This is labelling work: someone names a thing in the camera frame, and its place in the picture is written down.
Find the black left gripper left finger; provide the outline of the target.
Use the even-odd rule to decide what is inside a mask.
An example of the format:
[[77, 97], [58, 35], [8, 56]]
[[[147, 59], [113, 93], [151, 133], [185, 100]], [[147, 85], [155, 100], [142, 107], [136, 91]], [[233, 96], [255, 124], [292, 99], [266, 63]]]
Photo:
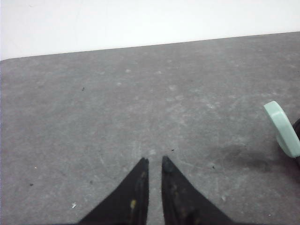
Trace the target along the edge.
[[149, 161], [141, 158], [124, 180], [80, 225], [145, 225], [149, 205]]

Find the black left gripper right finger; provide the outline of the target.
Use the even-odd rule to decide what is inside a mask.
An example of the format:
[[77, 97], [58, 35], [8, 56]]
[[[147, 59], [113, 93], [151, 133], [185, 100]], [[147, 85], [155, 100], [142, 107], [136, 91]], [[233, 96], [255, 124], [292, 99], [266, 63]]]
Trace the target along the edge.
[[193, 187], [168, 156], [162, 158], [161, 191], [166, 225], [234, 224]]

